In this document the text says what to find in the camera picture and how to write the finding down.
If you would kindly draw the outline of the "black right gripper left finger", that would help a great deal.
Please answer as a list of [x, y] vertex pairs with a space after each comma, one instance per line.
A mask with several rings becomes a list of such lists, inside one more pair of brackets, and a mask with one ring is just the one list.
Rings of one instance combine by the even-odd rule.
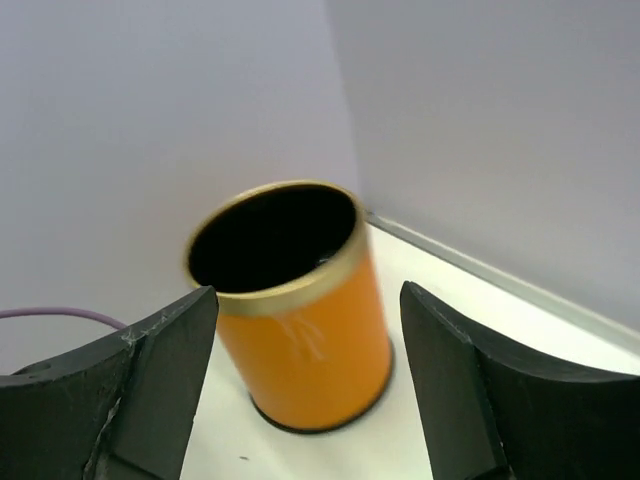
[[4, 479], [180, 477], [216, 331], [203, 287], [1, 378]]

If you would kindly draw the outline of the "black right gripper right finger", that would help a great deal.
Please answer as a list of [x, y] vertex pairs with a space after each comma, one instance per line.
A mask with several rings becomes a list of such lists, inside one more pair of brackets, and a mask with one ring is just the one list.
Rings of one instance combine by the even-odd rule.
[[404, 342], [436, 479], [635, 479], [639, 379], [563, 360], [416, 283]]

